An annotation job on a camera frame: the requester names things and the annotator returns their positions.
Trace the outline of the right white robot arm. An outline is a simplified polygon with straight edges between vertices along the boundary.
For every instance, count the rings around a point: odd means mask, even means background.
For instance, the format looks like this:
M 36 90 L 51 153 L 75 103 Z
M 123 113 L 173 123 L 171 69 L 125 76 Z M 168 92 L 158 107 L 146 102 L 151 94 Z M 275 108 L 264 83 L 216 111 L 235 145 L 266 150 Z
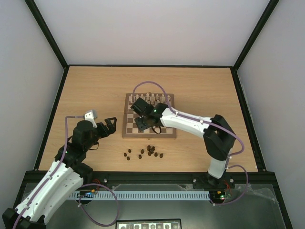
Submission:
M 158 103 L 153 106 L 142 98 L 138 98 L 131 105 L 131 109 L 138 115 L 135 122 L 140 131 L 155 127 L 171 127 L 203 139 L 206 151 L 211 157 L 208 182 L 213 187 L 218 187 L 224 182 L 224 172 L 235 137 L 222 116 L 195 116 L 180 112 L 168 104 Z

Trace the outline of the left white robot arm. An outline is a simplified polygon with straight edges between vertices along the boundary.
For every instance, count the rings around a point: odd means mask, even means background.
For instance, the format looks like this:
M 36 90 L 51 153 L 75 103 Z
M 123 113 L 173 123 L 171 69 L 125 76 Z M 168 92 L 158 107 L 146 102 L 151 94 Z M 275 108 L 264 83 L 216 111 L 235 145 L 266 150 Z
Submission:
M 72 192 L 90 186 L 93 169 L 84 164 L 86 154 L 102 138 L 116 131 L 115 117 L 95 123 L 87 114 L 65 136 L 65 144 L 33 191 L 15 208 L 2 214 L 7 229 L 44 229 Z

